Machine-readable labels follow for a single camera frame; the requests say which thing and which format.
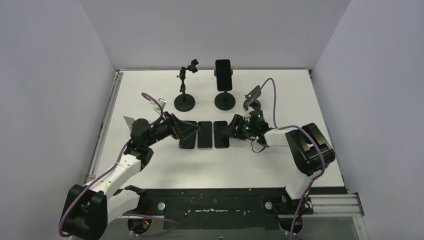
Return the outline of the black phone stand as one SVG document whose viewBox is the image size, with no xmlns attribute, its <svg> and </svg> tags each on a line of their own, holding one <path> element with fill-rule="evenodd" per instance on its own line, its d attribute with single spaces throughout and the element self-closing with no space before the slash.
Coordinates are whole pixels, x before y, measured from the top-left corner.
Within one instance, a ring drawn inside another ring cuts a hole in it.
<svg viewBox="0 0 424 240">
<path fill-rule="evenodd" d="M 181 80 L 181 85 L 179 90 L 180 95 L 178 95 L 174 99 L 174 107 L 176 110 L 180 112 L 188 112 L 195 107 L 195 104 L 196 104 L 195 98 L 192 95 L 186 93 L 185 79 L 186 79 L 187 71 L 192 72 L 193 74 L 199 71 L 197 69 L 198 64 L 199 64 L 198 60 L 193 59 L 190 62 L 190 65 L 186 67 L 184 66 L 181 67 L 181 69 L 179 70 L 179 74 L 176 76 L 177 78 Z"/>
<path fill-rule="evenodd" d="M 230 91 L 218 91 L 219 94 L 215 96 L 214 104 L 219 110 L 229 111 L 232 108 L 234 108 L 236 100 L 235 100 L 235 97 L 230 93 Z"/>
</svg>

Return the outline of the brown base phone stand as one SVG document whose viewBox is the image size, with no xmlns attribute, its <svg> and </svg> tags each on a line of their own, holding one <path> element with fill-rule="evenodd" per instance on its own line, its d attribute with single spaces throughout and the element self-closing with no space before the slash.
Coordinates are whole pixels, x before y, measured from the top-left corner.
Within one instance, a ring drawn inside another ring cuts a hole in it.
<svg viewBox="0 0 424 240">
<path fill-rule="evenodd" d="M 253 101 L 262 94 L 261 87 L 259 85 L 255 86 L 248 94 L 245 94 L 245 100 Z"/>
</svg>

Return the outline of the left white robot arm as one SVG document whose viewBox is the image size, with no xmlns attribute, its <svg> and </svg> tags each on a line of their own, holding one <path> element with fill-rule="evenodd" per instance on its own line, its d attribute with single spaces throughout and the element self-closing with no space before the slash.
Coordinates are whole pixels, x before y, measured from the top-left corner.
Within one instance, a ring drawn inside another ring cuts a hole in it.
<svg viewBox="0 0 424 240">
<path fill-rule="evenodd" d="M 120 188 L 149 164 L 154 154 L 152 145 L 167 137 L 186 140 L 199 130 L 197 124 L 180 120 L 167 111 L 153 123 L 144 118 L 134 120 L 130 139 L 112 167 L 85 185 L 75 184 L 69 189 L 58 224 L 59 235 L 98 240 L 117 217 L 128 211 L 136 215 L 145 213 L 148 200 L 142 197 L 144 190 L 128 186 L 120 193 Z"/>
</svg>

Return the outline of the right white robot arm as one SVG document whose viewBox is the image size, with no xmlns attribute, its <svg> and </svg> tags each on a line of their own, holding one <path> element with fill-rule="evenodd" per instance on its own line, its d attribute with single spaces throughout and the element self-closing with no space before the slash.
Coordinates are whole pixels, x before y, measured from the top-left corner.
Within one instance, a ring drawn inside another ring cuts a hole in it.
<svg viewBox="0 0 424 240">
<path fill-rule="evenodd" d="M 289 214 L 301 207 L 300 199 L 336 159 L 334 149 L 315 123 L 272 128 L 265 121 L 262 110 L 252 110 L 244 116 L 235 114 L 222 134 L 239 140 L 254 140 L 264 148 L 289 148 L 296 169 L 294 177 L 284 187 L 287 196 L 281 199 L 282 209 Z"/>
</svg>

